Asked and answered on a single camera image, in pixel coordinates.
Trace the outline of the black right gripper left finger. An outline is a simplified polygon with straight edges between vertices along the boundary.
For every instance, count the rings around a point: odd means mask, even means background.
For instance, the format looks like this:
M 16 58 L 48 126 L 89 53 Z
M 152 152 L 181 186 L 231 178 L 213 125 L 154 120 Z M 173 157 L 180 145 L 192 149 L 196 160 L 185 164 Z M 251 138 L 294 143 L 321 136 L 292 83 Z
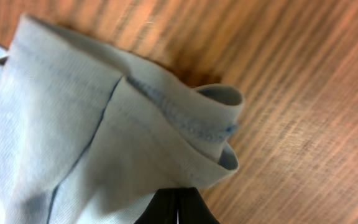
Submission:
M 177 212 L 176 190 L 160 189 L 135 224 L 177 224 Z

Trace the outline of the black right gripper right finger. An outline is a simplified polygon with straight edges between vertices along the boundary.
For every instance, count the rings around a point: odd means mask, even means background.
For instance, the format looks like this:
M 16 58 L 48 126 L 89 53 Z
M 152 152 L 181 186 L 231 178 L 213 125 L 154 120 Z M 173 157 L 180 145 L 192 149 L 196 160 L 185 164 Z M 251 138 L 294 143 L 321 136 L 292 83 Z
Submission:
M 177 189 L 179 224 L 219 224 L 196 188 Z

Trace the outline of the light blue printed t-shirt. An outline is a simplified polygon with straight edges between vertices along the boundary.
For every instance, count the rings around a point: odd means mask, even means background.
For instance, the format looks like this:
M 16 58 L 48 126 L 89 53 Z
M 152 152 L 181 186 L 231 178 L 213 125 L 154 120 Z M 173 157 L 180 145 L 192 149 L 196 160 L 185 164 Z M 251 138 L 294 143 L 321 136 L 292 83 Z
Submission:
M 134 223 L 238 170 L 242 93 L 23 15 L 0 47 L 0 223 Z

